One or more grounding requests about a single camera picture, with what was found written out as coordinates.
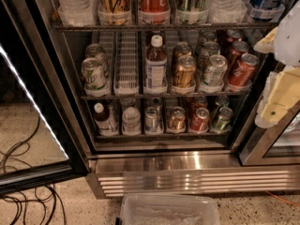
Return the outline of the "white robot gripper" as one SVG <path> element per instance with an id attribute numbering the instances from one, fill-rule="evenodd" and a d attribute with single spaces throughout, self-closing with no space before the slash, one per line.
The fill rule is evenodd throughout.
<path id="1" fill-rule="evenodd" d="M 279 62 L 292 66 L 279 73 L 272 71 L 266 80 L 255 125 L 271 128 L 300 100 L 300 1 L 253 49 L 258 53 L 275 52 Z"/>

